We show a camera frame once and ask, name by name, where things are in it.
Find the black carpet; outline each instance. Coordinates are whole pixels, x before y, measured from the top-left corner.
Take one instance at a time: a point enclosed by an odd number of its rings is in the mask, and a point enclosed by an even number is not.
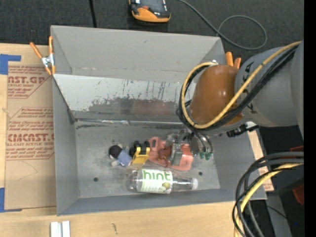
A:
[[[242,62],[255,54],[304,38],[304,0],[185,1],[204,15],[216,29],[226,18],[233,15],[251,17],[265,28],[268,35],[267,43],[257,50],[244,50],[223,40],[224,50],[233,52],[234,58],[241,57]],[[167,0],[171,11],[169,23],[155,27],[137,24],[127,10],[127,0],[93,0],[93,2],[98,28],[216,36],[216,32],[196,13],[176,0]],[[51,25],[93,27],[89,0],[0,0],[0,42],[2,43],[28,44],[33,41],[35,44],[46,45]],[[227,21],[221,32],[243,46],[257,47],[264,41],[264,34],[258,25],[246,19],[234,18]],[[277,140],[274,144],[269,143],[273,141],[269,134],[266,138],[266,146],[271,151],[288,150],[293,144],[292,141],[285,140],[282,142],[281,149]],[[292,198],[286,203],[292,202],[296,201]],[[301,234],[302,232],[293,232],[293,236],[303,236]]]

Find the yellow cable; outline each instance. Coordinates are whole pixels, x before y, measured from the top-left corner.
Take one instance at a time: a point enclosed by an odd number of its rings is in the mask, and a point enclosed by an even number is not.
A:
[[[216,123],[217,121],[219,121],[224,114],[229,110],[229,108],[235,103],[235,101],[237,100],[237,98],[243,93],[243,91],[246,89],[246,87],[249,85],[249,83],[254,79],[254,77],[260,72],[260,70],[267,65],[269,62],[271,62],[275,57],[277,57],[278,55],[280,55],[281,53],[283,53],[284,51],[295,47],[297,45],[299,45],[301,43],[301,41],[297,41],[294,42],[290,45],[287,45],[281,49],[279,49],[277,52],[275,52],[274,54],[272,54],[270,57],[268,57],[262,64],[260,64],[254,71],[253,73],[251,73],[251,75],[249,76],[249,78],[245,81],[245,83],[241,86],[241,88],[239,89],[239,91],[234,95],[234,97],[231,99],[231,101],[226,105],[226,107],[221,111],[221,113],[219,115],[217,115],[213,120],[211,120],[210,122],[206,123],[206,124],[198,124],[195,123],[188,115],[188,112],[186,110],[185,107],[185,88],[186,88],[186,84],[190,78],[190,76],[192,75],[192,73],[194,71],[196,71],[198,68],[205,66],[207,63],[203,63],[200,64],[199,66],[196,66],[195,68],[193,68],[193,70],[188,74],[184,84],[183,84],[183,88],[181,91],[181,101],[182,101],[182,110],[183,110],[183,115],[186,119],[186,121],[192,125],[193,127],[197,128],[197,129],[205,129],[208,128],[209,126],[211,126],[212,124]]]
[[[302,163],[287,163],[287,164],[283,164],[279,167],[277,167],[276,169],[279,169],[279,168],[293,168],[293,167],[296,167],[298,165],[302,165]],[[240,204],[240,208],[241,208],[241,212],[244,211],[248,201],[250,200],[250,198],[252,197],[252,195],[257,191],[257,189],[266,181],[268,180],[269,178],[275,176],[276,174],[280,173],[282,170],[280,171],[275,171],[275,172],[271,172],[269,174],[267,174],[266,176],[263,176],[261,179],[259,179],[259,181],[249,190],[249,192],[245,195],[245,197],[243,198],[243,200],[241,201],[241,204]],[[236,216],[236,222],[237,224],[239,225],[239,217],[238,215]],[[234,229],[234,237],[238,237],[238,230],[237,228],[235,227]]]

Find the cardboard box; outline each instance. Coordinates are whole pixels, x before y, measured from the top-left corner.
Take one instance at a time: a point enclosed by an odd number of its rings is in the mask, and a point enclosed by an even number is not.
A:
[[[47,46],[38,46],[47,55]],[[19,55],[8,63],[6,89],[4,208],[56,205],[52,77],[29,45],[0,44],[0,54]]]

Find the hint bottle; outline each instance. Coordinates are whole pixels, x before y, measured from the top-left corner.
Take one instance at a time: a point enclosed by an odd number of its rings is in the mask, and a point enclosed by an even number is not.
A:
[[[131,192],[170,194],[198,188],[196,178],[186,178],[169,169],[141,168],[127,174],[126,187]]]

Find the bottle label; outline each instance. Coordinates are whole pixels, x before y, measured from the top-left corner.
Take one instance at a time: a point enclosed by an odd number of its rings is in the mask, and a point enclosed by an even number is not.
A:
[[[172,172],[169,170],[142,169],[141,192],[169,194],[172,189]]]

